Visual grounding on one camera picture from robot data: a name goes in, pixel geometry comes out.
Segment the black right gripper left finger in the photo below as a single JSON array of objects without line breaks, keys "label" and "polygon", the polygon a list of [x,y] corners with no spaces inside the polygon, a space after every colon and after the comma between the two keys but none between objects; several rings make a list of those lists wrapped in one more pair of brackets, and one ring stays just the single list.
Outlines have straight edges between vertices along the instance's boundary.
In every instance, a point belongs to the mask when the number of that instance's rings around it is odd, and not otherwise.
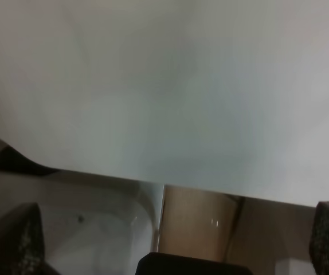
[{"label": "black right gripper left finger", "polygon": [[44,263],[38,204],[21,204],[0,217],[0,274],[43,274]]}]

